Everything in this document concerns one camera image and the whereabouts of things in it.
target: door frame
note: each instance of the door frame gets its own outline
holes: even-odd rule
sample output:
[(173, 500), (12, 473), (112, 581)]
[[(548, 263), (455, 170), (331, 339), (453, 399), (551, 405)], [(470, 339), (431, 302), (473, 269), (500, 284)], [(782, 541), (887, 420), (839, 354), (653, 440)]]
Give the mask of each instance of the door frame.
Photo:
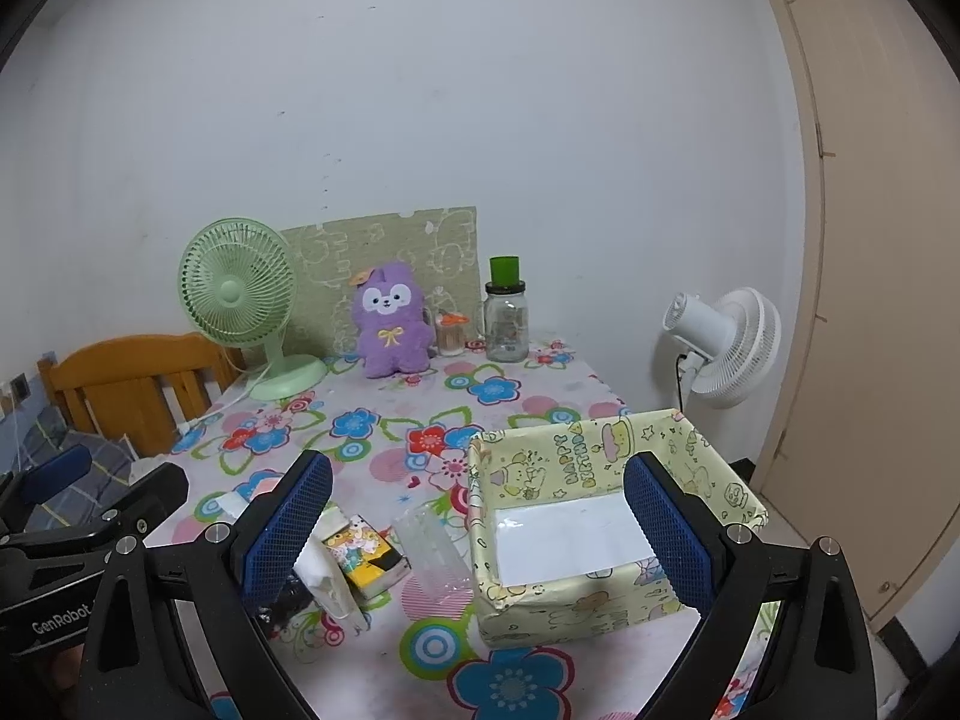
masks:
[[(757, 469), (751, 479), (751, 487), (763, 493), (766, 481), (784, 438), (790, 412), (800, 391), (800, 380), (808, 360), (814, 322), (817, 322), (817, 301), (820, 294), (820, 278), (824, 249), (824, 170), (823, 148), (820, 138), (820, 123), (817, 117), (816, 98), (812, 78), (803, 54), (803, 44), (790, 12), (787, 0), (769, 0), (776, 16), (781, 38), (784, 41), (790, 74), (793, 76), (800, 114), (800, 141), (803, 144), (803, 175), (805, 176), (805, 226), (803, 227), (803, 274), (800, 281), (800, 301), (797, 308), (796, 328), (787, 357), (784, 381), (781, 384), (770, 429), (764, 441)], [(926, 20), (923, 24), (930, 29)], [(911, 571), (904, 584), (887, 599), (877, 612), (868, 617), (870, 627), (879, 631), (904, 607), (907, 601), (930, 577), (940, 561), (947, 555), (954, 541), (960, 536), (960, 502), (942, 529), (930, 544), (923, 558)]]
[(803, 46), (793, 14), (786, 0), (769, 0), (776, 17), (781, 38), (784, 41), (787, 63), (793, 76), (797, 97), (797, 112), (800, 115), (800, 143), (803, 146), (803, 183), (805, 183), (805, 214), (803, 215), (803, 271), (800, 275), (800, 300), (794, 322), (793, 340), (787, 355), (784, 381), (776, 399), (774, 415), (763, 442), (757, 468), (750, 486), (758, 493), (763, 491), (770, 469), (776, 459), (787, 421), (794, 401), (800, 391), (800, 378), (806, 367), (806, 358), (813, 339), (813, 323), (816, 322), (817, 300), (820, 296), (820, 273), (824, 256), (824, 166), (823, 149), (820, 146), (820, 123), (817, 119), (813, 83), (803, 55)]

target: gift box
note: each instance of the gift box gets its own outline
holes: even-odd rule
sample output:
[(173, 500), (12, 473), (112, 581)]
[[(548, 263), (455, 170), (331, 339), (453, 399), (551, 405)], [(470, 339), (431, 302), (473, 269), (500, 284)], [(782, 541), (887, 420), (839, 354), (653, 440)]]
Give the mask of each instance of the gift box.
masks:
[(488, 646), (589, 637), (682, 607), (623, 499), (624, 464), (644, 451), (720, 522), (766, 523), (760, 500), (678, 410), (480, 433), (467, 528)]

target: screw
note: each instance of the screw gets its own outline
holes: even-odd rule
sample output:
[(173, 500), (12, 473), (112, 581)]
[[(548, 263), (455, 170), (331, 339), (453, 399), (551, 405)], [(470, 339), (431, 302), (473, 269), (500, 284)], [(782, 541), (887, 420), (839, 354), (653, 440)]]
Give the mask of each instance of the screw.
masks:
[(134, 549), (136, 549), (135, 536), (124, 536), (120, 541), (117, 541), (117, 552), (121, 555), (130, 555)]
[(840, 542), (831, 536), (821, 536), (817, 541), (817, 546), (826, 552), (827, 555), (840, 554)]
[(203, 532), (203, 537), (211, 544), (219, 544), (229, 535), (230, 526), (226, 522), (214, 522)]
[(727, 536), (734, 544), (746, 544), (754, 534), (746, 525), (734, 522), (733, 525), (727, 526)]

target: yellow wrapping paper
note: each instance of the yellow wrapping paper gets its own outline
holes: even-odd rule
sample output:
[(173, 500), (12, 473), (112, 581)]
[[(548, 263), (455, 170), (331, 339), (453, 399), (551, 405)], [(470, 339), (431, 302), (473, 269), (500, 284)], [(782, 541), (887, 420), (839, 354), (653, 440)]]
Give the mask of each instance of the yellow wrapping paper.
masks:
[(625, 461), (644, 451), (721, 522), (755, 532), (766, 524), (760, 501), (676, 409), (480, 433), (469, 447), (467, 528), (473, 603), (488, 646), (590, 637), (680, 610), (655, 557), (543, 584), (507, 587), (497, 580), (497, 509), (622, 490)]

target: floral tablecloth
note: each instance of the floral tablecloth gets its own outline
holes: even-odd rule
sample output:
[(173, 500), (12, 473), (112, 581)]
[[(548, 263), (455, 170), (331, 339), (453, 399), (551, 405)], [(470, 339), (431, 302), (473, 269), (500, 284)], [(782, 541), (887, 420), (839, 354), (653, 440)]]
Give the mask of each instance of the floral tablecloth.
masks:
[[(250, 499), (270, 490), (299, 452), (312, 448), (330, 457), (333, 500), (344, 512), (386, 533), (397, 514), (427, 502), (466, 555), (473, 434), (626, 413), (573, 349), (549, 338), (535, 341), (522, 364), (488, 362), (474, 343), (461, 357), (435, 358), (418, 375), (368, 380), (354, 358), (328, 365), (312, 391), (280, 402), (242, 400), (161, 458), (186, 470), (190, 496), (147, 543), (190, 541), (217, 520), (218, 495), (237, 490)], [(227, 392), (223, 402), (237, 394)], [(699, 620), (683, 608), (589, 640), (491, 651), (477, 634), (469, 591), (433, 602), (414, 574), (363, 611), (368, 632), (344, 631), (311, 607), (272, 642), (322, 720), (632, 720)], [(181, 616), (218, 716), (239, 717), (195, 613), (183, 605)], [(736, 715), (771, 624), (757, 621), (716, 717)]]

